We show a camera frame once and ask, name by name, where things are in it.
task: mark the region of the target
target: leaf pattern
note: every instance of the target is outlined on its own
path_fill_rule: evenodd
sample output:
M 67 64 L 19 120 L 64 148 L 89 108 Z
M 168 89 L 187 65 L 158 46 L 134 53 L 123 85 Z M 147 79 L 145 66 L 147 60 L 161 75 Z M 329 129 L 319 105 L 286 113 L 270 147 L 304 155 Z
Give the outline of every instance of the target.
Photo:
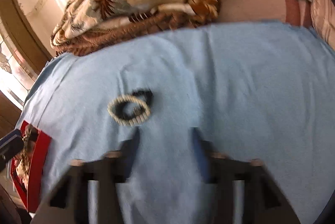
M 71 4 L 72 4 L 72 2 L 71 2 L 71 1 L 68 1 L 68 2 L 66 3 L 65 10 L 67 10 L 68 7 L 69 7 Z
M 113 15 L 129 14 L 132 7 L 126 0 L 93 0 L 92 9 L 100 11 L 103 20 Z

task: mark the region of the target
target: window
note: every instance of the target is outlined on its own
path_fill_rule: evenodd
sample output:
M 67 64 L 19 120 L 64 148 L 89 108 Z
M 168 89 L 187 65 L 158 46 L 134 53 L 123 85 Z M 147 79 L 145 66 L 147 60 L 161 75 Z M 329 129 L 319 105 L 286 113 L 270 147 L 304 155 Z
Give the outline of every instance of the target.
M 0 20 L 0 91 L 19 109 L 37 75 L 31 70 L 6 33 Z

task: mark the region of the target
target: blue fabric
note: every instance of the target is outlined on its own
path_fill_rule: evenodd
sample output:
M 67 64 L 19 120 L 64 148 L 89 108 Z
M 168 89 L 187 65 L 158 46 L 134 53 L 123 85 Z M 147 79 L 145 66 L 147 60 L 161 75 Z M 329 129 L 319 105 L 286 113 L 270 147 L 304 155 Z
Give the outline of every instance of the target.
M 335 189 L 335 56 L 314 31 L 278 22 L 217 24 L 145 36 L 46 66 L 22 120 L 49 134 L 42 194 L 71 159 L 99 159 L 128 139 L 107 112 L 135 89 L 154 93 L 133 172 L 118 192 L 126 223 L 205 223 L 190 127 L 238 160 L 262 159 L 302 224 Z M 92 187 L 93 220 L 96 189 Z

